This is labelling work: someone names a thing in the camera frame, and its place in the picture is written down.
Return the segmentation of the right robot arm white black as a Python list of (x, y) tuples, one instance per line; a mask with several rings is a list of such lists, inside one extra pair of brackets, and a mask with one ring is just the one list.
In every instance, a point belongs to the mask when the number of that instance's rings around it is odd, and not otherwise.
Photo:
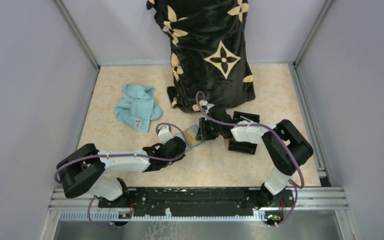
[(201, 108), (197, 140), (209, 141), (223, 137), (228, 150), (253, 155), (258, 145), (265, 146), (274, 165), (268, 179), (261, 186), (261, 199), (267, 206), (281, 200), (281, 192), (295, 172), (301, 176), (304, 165), (314, 150), (295, 125), (283, 119), (274, 125), (262, 124), (257, 114), (234, 112), (230, 116), (220, 105), (208, 104)]

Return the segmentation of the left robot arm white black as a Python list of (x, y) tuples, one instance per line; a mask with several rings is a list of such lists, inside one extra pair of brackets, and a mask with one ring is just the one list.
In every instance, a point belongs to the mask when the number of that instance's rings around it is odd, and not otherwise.
[(187, 143), (178, 136), (127, 152), (103, 151), (88, 143), (57, 164), (54, 180), (68, 199), (90, 194), (124, 207), (130, 200), (128, 188), (122, 179), (109, 178), (109, 174), (159, 171), (180, 161), (186, 148)]

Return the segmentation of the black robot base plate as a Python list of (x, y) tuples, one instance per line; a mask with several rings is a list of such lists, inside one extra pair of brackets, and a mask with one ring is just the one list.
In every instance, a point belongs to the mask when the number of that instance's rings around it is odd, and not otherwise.
[(100, 208), (128, 208), (135, 217), (160, 217), (169, 209), (173, 217), (250, 217), (261, 208), (289, 208), (293, 192), (271, 196), (259, 187), (136, 187), (109, 201), (99, 197)]

